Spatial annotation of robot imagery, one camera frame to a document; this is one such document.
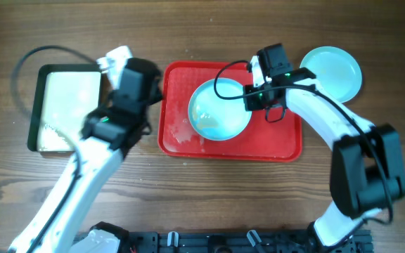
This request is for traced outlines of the light blue plate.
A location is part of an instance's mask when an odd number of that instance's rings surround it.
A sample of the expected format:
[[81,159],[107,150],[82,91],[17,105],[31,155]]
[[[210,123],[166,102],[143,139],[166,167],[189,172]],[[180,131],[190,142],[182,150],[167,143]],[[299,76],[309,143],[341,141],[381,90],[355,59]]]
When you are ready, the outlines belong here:
[[188,118],[193,129],[211,141],[226,141],[239,135],[249,124],[252,113],[245,109],[243,85],[228,78],[211,79],[191,96]]
[[302,67],[312,71],[323,88],[341,103],[352,100],[361,90],[361,68],[355,58],[341,48],[315,48],[303,57]]

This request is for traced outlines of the light blue plate top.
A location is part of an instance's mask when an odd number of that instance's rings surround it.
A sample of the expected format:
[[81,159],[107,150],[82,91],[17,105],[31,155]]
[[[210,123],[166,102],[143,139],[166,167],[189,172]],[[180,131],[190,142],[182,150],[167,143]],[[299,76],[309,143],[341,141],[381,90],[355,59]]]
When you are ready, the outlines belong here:
[[341,48],[315,48],[303,57],[302,67],[312,71],[323,88],[341,103],[352,100],[361,90],[361,68],[355,58]]

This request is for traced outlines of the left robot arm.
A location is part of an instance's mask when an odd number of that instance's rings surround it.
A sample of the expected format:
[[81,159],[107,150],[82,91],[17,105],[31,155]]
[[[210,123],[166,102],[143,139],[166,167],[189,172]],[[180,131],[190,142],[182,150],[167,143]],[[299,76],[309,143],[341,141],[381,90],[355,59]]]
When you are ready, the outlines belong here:
[[146,59],[130,58],[110,94],[85,118],[75,153],[30,224],[9,252],[71,252],[96,196],[120,168],[129,150],[150,133],[148,107],[158,102],[161,71]]

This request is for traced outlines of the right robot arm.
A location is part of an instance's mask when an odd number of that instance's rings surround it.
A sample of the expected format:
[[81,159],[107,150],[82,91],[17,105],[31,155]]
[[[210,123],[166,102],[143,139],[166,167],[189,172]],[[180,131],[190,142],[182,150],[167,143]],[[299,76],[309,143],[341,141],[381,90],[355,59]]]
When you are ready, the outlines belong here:
[[369,221],[390,225],[394,202],[405,197],[405,168],[399,134],[376,126],[332,97],[303,67],[287,72],[249,67],[246,100],[263,108],[280,105],[307,122],[332,151],[332,202],[308,227],[307,247],[331,252]]

